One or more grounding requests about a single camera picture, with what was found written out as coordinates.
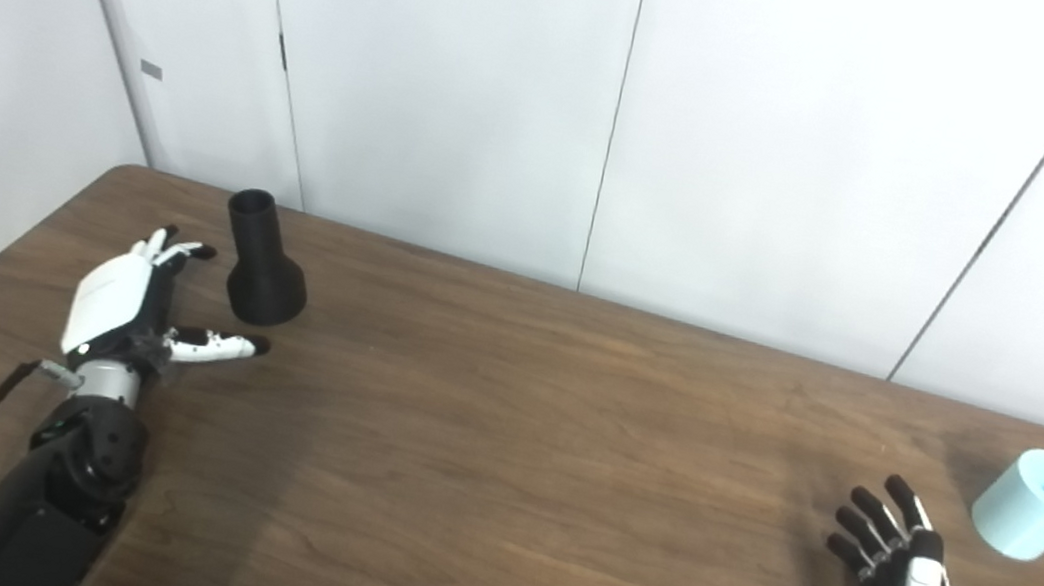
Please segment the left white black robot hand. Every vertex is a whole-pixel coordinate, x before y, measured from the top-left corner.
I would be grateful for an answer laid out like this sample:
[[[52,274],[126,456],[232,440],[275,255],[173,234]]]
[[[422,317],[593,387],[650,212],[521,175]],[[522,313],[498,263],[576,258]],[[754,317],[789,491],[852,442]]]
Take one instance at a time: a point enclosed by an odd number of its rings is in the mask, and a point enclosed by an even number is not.
[[[147,374],[168,364],[226,364],[270,353],[263,336],[172,324],[177,276],[190,260],[217,254],[205,243],[174,242],[176,233],[176,225],[158,228],[77,284],[60,343],[69,370],[108,361]]]

